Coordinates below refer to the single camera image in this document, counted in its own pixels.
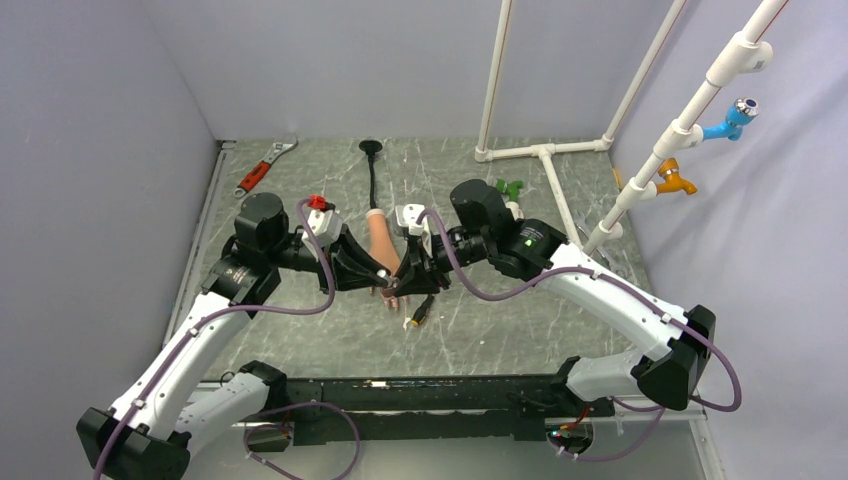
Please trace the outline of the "glitter nail polish bottle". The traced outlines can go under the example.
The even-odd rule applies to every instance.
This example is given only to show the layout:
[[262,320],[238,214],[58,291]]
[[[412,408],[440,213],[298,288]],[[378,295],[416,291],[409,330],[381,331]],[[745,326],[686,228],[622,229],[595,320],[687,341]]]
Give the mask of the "glitter nail polish bottle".
[[397,288],[398,279],[394,277],[388,270],[380,269],[376,276],[378,278],[376,289],[383,296],[392,296]]

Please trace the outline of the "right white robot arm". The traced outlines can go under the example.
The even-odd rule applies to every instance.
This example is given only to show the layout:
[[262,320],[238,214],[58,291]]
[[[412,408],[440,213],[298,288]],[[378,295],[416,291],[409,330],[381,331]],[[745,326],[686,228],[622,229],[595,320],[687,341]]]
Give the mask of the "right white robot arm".
[[642,395],[681,411],[711,357],[715,315],[661,300],[604,267],[566,235],[538,219],[517,217],[502,195],[480,179],[450,195],[459,223],[446,229],[420,204],[395,210],[407,251],[396,273],[399,296],[437,294],[449,272],[486,261],[500,274],[576,303],[626,337],[632,349],[599,358],[574,356],[560,367],[551,388],[557,411],[574,415],[605,397]]

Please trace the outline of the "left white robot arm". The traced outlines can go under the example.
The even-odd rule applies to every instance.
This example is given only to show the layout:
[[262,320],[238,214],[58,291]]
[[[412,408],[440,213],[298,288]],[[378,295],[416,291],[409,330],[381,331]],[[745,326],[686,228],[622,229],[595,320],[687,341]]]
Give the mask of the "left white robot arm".
[[184,323],[123,395],[82,415],[76,430],[95,478],[178,479],[232,424],[276,420],[292,408],[286,375],[259,361],[211,396],[190,399],[223,348],[268,310],[282,270],[314,273],[328,297],[392,284],[391,269],[356,242],[331,203],[310,197],[295,211],[301,224],[291,228],[279,196],[247,197]]

